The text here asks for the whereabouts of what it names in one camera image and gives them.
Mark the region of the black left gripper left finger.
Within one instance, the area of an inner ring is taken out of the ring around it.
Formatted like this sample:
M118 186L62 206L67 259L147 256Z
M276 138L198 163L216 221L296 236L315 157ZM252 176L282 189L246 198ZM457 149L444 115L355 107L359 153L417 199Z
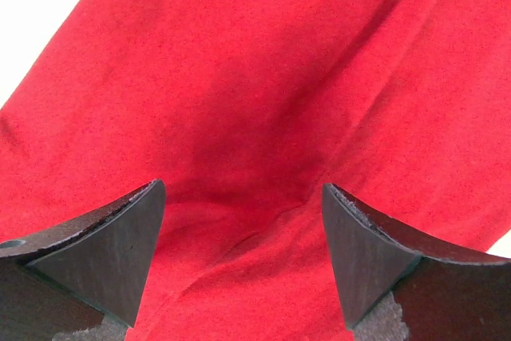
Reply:
M106 206L1 243L3 340L123 340L164 216L154 180Z

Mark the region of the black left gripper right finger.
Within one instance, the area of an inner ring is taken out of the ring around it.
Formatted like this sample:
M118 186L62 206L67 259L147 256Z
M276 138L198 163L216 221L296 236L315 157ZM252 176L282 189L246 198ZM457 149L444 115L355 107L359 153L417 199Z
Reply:
M355 339L509 339L509 259L421 232L335 184L323 186L322 214Z

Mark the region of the red t-shirt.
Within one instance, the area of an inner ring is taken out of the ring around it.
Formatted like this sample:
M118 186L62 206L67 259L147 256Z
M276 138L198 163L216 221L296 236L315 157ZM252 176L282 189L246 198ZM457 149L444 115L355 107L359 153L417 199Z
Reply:
M510 0L81 0L1 111L1 237L161 179L131 340L348 340L334 183L485 251L510 228Z

